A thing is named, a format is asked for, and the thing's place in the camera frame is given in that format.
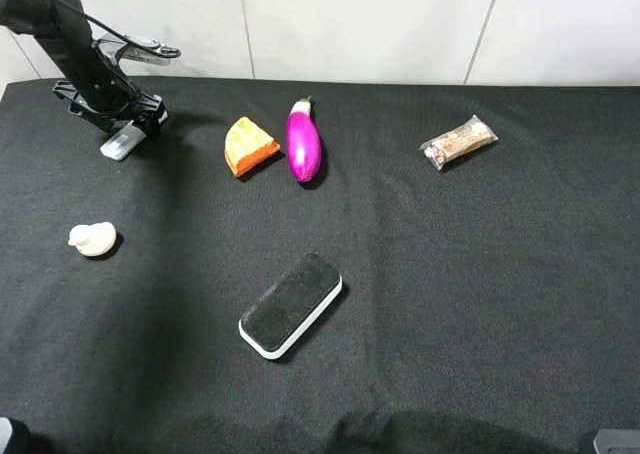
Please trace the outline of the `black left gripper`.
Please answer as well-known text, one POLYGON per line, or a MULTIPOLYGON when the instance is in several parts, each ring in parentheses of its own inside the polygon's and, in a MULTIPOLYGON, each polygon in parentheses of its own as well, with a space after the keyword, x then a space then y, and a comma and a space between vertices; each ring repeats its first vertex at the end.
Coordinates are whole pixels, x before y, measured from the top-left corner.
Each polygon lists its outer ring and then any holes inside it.
POLYGON ((165 119, 163 99, 141 94, 119 67, 100 63, 94 67, 62 63, 57 67, 65 80, 58 81, 53 92, 59 99, 69 101, 69 114, 110 136, 137 133, 143 139, 158 137, 165 119))

